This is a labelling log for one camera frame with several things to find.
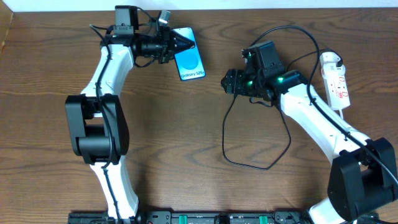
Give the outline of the blue Galaxy smartphone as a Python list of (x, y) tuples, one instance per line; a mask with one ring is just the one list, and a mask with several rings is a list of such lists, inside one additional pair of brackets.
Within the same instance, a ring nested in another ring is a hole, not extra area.
[[(194, 41), (195, 44), (197, 43), (193, 29), (191, 27), (176, 28), (174, 31)], [(194, 48), (176, 54), (175, 63), (177, 65), (177, 70), (181, 81), (194, 80), (204, 78), (206, 76), (205, 68), (203, 66), (197, 44), (194, 46)]]

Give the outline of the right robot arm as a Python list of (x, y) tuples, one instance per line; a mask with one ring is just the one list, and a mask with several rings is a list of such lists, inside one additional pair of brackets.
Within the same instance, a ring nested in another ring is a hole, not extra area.
[(349, 125), (337, 111), (348, 105), (345, 66), (334, 52), (318, 56), (316, 67), (328, 99), (318, 97), (297, 70), (285, 69), (273, 42), (243, 50), (246, 67), (221, 79), (224, 91), (253, 104), (277, 108), (318, 144), (331, 164), (327, 197), (307, 212), (310, 223), (349, 223), (397, 200), (396, 155), (385, 138), (373, 140)]

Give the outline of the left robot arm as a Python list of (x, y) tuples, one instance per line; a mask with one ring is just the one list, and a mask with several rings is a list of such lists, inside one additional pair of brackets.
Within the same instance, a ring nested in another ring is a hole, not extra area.
[(195, 42), (169, 27), (170, 11), (149, 17), (152, 35), (139, 32), (142, 24), (137, 6), (116, 6), (115, 23), (105, 28), (90, 25), (100, 37), (101, 57), (89, 84), (78, 95), (65, 101), (73, 152), (83, 158), (96, 174), (108, 211), (101, 217), (79, 215), (79, 223), (141, 223), (139, 198), (129, 180), (125, 155), (129, 149), (129, 130), (120, 102), (128, 73), (136, 58), (150, 63), (169, 63), (175, 55), (192, 49)]

